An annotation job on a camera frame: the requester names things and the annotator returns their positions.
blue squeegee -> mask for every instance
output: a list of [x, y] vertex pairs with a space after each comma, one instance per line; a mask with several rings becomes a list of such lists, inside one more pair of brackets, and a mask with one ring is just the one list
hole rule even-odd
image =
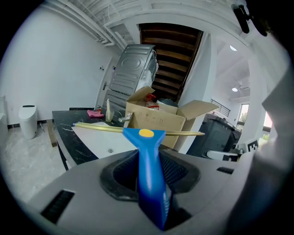
[[123, 135], [139, 150], [139, 206], [163, 230], [170, 203], [158, 147], [165, 137], [165, 131], [124, 128]]

marble floor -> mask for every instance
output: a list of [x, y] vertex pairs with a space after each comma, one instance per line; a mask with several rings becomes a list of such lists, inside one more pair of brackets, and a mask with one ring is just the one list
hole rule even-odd
[[0, 156], [1, 171], [12, 194], [27, 202], [65, 172], [58, 147], [52, 147], [47, 125], [38, 126], [35, 138], [24, 138], [20, 128], [10, 129]]

